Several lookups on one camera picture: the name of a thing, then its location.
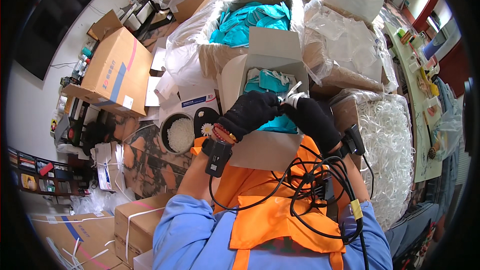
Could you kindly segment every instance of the television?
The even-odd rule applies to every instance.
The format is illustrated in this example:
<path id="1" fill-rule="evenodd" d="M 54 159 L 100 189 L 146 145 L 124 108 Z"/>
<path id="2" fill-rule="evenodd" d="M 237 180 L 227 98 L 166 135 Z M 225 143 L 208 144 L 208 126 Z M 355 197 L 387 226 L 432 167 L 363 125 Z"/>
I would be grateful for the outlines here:
<path id="1" fill-rule="evenodd" d="M 44 80 L 63 37 L 91 1 L 37 0 L 21 32 L 15 60 Z"/>

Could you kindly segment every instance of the marble floor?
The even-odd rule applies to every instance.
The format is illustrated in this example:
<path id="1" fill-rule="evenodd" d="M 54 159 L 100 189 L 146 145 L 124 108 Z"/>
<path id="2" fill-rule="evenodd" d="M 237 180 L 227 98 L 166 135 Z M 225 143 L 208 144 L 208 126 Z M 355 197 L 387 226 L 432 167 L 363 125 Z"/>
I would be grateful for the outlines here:
<path id="1" fill-rule="evenodd" d="M 408 20 L 393 4 L 386 1 L 373 21 L 382 28 L 385 22 L 394 26 L 411 28 Z M 179 24 L 169 23 L 139 38 L 150 51 L 158 38 L 170 35 Z M 107 123 L 115 128 L 114 138 L 124 142 L 124 165 L 126 186 L 131 187 L 137 198 L 146 198 L 160 193 L 175 193 L 182 177 L 192 162 L 192 154 L 173 155 L 161 145 L 159 128 L 152 121 L 138 122 L 109 114 Z"/>

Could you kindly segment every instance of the wooden table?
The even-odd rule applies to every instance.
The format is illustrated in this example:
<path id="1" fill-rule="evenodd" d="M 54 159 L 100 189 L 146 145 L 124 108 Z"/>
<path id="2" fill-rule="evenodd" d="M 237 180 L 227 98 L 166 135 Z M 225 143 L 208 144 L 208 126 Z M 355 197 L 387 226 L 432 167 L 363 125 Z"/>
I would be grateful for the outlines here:
<path id="1" fill-rule="evenodd" d="M 410 101 L 412 115 L 413 148 L 415 148 L 416 152 L 413 156 L 413 169 L 415 171 L 414 182 L 418 183 L 439 177 L 442 174 L 442 162 L 427 159 L 427 153 L 430 148 L 430 136 L 428 135 L 427 124 L 423 119 L 423 111 L 425 111 L 427 115 L 430 129 L 433 129 L 434 124 L 440 119 L 441 111 L 437 111 L 434 117 L 431 117 L 425 109 L 424 102 L 426 95 L 420 90 L 417 84 L 417 77 L 420 75 L 420 72 L 412 73 L 409 69 L 409 60 L 413 54 L 411 47 L 409 45 L 403 45 L 400 42 L 400 38 L 395 33 L 397 28 L 393 27 L 390 23 L 385 22 L 383 30 L 390 35 L 392 39 L 393 48 L 400 60 L 408 88 L 408 99 Z"/>

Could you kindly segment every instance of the wrist device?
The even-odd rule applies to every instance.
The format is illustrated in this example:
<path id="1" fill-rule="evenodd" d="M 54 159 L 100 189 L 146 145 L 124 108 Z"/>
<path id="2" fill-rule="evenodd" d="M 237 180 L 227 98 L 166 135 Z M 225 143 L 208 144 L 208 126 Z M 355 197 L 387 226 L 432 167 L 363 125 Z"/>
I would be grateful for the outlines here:
<path id="1" fill-rule="evenodd" d="M 365 153 L 365 146 L 363 145 L 362 136 L 357 124 L 353 124 L 350 128 L 345 130 L 345 136 L 342 138 L 343 146 L 338 150 L 325 154 L 325 158 L 337 156 L 344 159 L 348 153 L 363 155 Z"/>
<path id="2" fill-rule="evenodd" d="M 201 151 L 208 156 L 205 173 L 213 177 L 221 177 L 225 165 L 232 156 L 232 144 L 206 138 L 201 144 Z"/>

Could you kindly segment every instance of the black glove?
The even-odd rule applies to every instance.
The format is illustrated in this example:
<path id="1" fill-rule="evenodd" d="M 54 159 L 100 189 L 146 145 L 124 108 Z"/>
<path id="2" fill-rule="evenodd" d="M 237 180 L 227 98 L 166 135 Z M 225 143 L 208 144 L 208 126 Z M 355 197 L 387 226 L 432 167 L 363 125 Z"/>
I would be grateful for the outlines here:
<path id="1" fill-rule="evenodd" d="M 232 108 L 218 119 L 238 141 L 263 124 L 280 116 L 279 99 L 273 92 L 250 91 L 238 97 Z"/>
<path id="2" fill-rule="evenodd" d="M 317 143 L 321 153 L 331 151 L 341 140 L 333 121 L 312 98 L 299 98 L 297 109 L 285 103 L 282 110 L 295 125 Z"/>

